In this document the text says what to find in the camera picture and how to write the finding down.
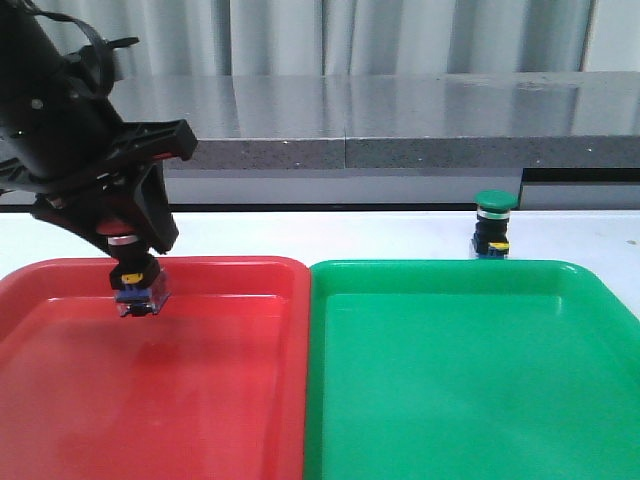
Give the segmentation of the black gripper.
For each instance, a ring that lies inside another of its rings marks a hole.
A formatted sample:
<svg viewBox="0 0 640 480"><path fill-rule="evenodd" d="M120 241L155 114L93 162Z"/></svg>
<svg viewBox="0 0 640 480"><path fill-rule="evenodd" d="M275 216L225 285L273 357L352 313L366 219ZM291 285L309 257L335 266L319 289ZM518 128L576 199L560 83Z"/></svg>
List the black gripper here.
<svg viewBox="0 0 640 480"><path fill-rule="evenodd" d="M132 222L151 248L168 253L179 231L163 168L154 162L190 159L197 145L194 132L184 120L125 122L107 98L92 98L81 87L75 79L53 76L21 92L4 91L1 137L14 156L1 162L1 191L59 194L143 165L132 190ZM98 198L68 199L57 208L37 197L30 214L110 254L98 227L115 215Z"/></svg>

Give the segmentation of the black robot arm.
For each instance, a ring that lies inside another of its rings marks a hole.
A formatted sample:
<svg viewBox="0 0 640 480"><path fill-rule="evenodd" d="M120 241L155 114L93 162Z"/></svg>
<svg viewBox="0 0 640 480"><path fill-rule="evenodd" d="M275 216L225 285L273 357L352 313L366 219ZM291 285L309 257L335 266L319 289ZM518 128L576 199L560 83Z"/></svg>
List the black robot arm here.
<svg viewBox="0 0 640 480"><path fill-rule="evenodd" d="M126 122L109 100L113 52L135 37L106 40L88 23L32 1L1 4L1 190L35 196L32 215L108 251L99 226L117 220L160 254L178 229L164 183L165 160L189 160L196 136L184 119Z"/></svg>

